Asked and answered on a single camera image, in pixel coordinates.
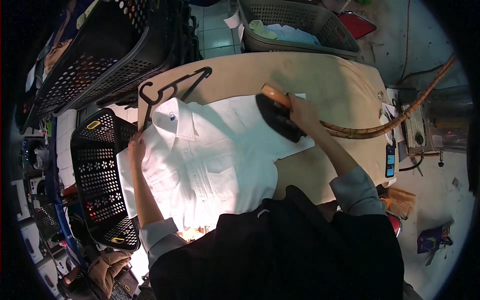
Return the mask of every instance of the shirt pocket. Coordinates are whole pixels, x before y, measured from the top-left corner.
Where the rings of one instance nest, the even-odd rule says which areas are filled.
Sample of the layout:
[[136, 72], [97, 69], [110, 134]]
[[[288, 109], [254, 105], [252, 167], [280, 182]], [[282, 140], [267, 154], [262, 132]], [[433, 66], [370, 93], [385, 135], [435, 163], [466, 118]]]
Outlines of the shirt pocket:
[[177, 169], [168, 168], [148, 178], [155, 201], [174, 208], [186, 199]]
[[234, 157], [223, 156], [204, 163], [214, 196], [220, 199], [236, 197], [239, 193], [239, 182]]

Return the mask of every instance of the gray plastic basket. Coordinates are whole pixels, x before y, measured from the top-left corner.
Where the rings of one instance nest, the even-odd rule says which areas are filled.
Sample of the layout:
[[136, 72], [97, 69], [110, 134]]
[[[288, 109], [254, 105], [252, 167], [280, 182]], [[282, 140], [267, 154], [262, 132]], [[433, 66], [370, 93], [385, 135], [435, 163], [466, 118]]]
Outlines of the gray plastic basket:
[[[352, 34], [327, 9], [281, 0], [239, 0], [239, 3], [246, 52], [298, 51], [333, 54], [345, 59], [354, 59], [360, 54], [360, 46]], [[261, 37], [248, 26], [253, 20], [303, 30], [316, 36], [321, 46]]]

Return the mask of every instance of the shirt collar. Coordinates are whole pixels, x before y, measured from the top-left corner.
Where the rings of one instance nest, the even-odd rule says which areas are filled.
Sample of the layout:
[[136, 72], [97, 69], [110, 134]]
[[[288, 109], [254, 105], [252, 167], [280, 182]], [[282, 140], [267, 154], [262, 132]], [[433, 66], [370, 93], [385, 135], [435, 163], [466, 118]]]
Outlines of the shirt collar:
[[190, 107], [177, 98], [162, 103], [152, 115], [152, 123], [171, 150], [175, 138], [195, 141]]

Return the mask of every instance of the smartphone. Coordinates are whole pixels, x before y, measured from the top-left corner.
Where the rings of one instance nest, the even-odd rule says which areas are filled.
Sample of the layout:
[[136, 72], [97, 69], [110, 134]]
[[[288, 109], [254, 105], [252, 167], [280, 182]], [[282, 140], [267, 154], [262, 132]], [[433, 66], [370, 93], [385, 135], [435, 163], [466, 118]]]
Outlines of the smartphone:
[[385, 165], [385, 177], [389, 178], [395, 174], [395, 147], [387, 145], [386, 149], [387, 163]]

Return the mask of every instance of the gray sleeve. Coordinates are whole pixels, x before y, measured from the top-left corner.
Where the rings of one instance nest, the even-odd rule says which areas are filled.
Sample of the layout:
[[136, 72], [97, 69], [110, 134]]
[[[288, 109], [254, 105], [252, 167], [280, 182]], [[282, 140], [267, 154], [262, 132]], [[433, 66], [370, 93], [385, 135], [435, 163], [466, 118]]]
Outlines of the gray sleeve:
[[177, 231], [173, 218], [150, 223], [140, 229], [139, 236], [148, 255], [149, 270], [161, 255], [187, 244]]
[[346, 214], [352, 216], [385, 215], [373, 181], [360, 166], [348, 174], [333, 179], [330, 187], [338, 204]]

